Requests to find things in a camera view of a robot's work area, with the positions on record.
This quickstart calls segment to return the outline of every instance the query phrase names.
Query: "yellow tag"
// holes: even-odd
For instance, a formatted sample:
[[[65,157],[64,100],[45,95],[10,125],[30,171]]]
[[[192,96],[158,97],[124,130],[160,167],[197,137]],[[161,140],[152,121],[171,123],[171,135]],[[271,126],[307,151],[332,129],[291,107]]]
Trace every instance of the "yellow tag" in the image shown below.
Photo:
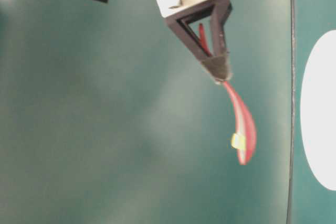
[[[234,133],[231,140],[231,146],[235,149],[246,151],[246,138],[243,135]]]

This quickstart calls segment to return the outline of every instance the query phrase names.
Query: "red flexible strip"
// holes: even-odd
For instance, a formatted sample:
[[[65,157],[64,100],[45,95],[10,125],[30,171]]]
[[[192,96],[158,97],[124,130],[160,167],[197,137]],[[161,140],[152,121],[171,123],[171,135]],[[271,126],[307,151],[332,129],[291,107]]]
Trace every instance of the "red flexible strip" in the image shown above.
[[[211,55],[207,46],[203,25],[200,24],[198,29],[200,43],[204,50],[209,55]],[[223,82],[223,86],[227,90],[234,107],[236,117],[236,133],[243,135],[246,139],[246,150],[237,150],[239,163],[241,165],[246,165],[250,161],[256,150],[257,131],[255,127],[255,122],[248,108],[246,107],[238,93],[234,90],[234,88],[228,82]]]

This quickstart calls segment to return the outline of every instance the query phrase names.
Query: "vertical line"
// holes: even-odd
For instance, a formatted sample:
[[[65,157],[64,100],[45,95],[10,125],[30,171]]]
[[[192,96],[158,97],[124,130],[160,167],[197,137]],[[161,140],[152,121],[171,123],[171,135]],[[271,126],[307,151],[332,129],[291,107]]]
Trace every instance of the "vertical line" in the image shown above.
[[[292,115],[291,115],[291,143],[290,143],[290,166],[289,166],[289,190],[287,203],[287,224],[291,224],[293,162],[294,162],[294,138],[295,138],[295,115],[296,115],[296,32],[295,32],[295,0],[291,0],[291,46],[292,46]]]

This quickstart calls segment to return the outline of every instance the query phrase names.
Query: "white oval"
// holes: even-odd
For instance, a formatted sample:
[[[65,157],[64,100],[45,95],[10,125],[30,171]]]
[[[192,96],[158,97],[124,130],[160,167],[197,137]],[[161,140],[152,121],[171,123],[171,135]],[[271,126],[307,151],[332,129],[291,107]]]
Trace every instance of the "white oval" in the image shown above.
[[[316,179],[336,190],[336,30],[315,44],[301,90],[304,151]]]

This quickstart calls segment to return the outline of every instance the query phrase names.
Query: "teal wall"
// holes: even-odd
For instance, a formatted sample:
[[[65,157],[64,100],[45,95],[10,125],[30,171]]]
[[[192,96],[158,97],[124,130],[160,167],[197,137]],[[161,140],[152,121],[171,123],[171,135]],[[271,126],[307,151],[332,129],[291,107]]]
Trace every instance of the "teal wall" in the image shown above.
[[[317,40],[336,29],[335,0],[295,0],[296,127],[293,159],[292,223],[336,223],[336,192],[314,177],[303,149],[300,128],[301,84]]]
[[[290,0],[232,3],[247,166],[227,93],[154,0],[0,0],[0,223],[285,223]]]

